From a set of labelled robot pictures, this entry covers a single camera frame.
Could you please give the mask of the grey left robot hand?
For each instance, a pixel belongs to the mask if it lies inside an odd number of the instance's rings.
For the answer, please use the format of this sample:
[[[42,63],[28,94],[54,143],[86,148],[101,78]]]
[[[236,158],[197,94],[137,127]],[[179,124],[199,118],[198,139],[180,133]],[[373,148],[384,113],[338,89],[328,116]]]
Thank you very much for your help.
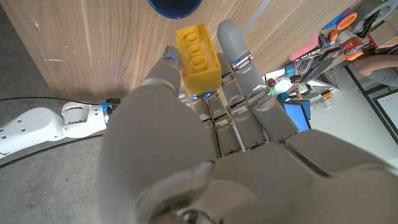
[[[217,157],[178,101],[181,58],[160,59],[111,117],[98,166],[104,223],[396,223],[397,169],[330,134],[299,131],[231,20],[218,40],[269,142]]]

